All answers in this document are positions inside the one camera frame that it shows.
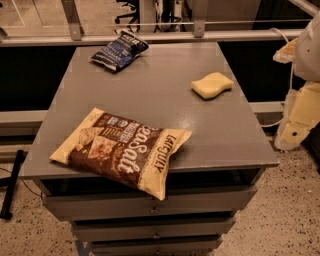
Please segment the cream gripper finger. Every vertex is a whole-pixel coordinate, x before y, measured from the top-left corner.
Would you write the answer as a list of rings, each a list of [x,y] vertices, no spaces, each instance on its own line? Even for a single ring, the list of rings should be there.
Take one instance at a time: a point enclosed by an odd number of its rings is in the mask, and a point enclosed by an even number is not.
[[[307,126],[299,123],[282,122],[277,130],[274,145],[277,149],[288,151],[300,146],[309,135]]]

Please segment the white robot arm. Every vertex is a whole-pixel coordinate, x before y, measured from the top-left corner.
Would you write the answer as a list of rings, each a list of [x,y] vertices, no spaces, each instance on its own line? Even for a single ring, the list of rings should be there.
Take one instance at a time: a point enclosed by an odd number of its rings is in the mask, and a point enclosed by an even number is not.
[[[293,150],[320,122],[320,12],[298,38],[276,51],[273,60],[291,62],[294,74],[305,81],[298,91],[289,90],[274,141],[277,149]]]

